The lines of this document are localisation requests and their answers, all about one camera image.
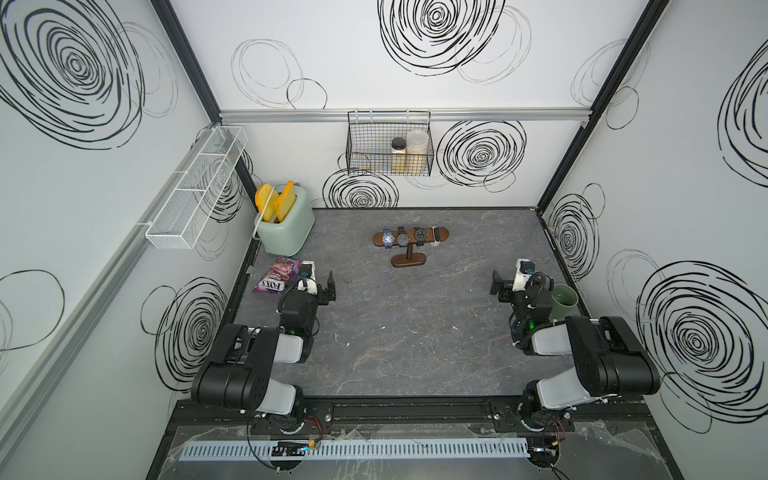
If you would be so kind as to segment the black strap watch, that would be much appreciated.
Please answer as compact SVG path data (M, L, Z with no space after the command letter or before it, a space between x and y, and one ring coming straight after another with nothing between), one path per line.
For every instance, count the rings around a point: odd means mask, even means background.
M400 226L397 230L396 241L397 244L403 248L407 248L410 245L410 236L403 226Z

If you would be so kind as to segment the black round watch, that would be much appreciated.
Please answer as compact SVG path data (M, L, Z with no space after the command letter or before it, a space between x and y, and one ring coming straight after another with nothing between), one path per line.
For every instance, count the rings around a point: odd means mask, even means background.
M415 227L413 230L413 235L417 246L424 246L427 242L427 231L424 228Z

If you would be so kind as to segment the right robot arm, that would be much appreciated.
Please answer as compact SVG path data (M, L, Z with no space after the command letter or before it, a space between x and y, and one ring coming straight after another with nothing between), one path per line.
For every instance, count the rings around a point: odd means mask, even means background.
M529 263L512 280L492 272L490 294L508 303L513 345L528 356L569 356L573 366L526 385L518 407L522 418L542 411L562 411L614 397L657 393L661 375L626 321L556 314L554 280Z

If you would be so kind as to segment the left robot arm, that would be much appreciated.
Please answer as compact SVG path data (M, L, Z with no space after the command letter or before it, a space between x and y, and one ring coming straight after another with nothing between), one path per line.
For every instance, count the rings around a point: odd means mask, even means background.
M231 323L222 327L193 380L191 400L302 424L303 391L274 379L273 366L306 362L319 332L317 311L335 300L332 275L323 286L299 273L278 301L278 326Z

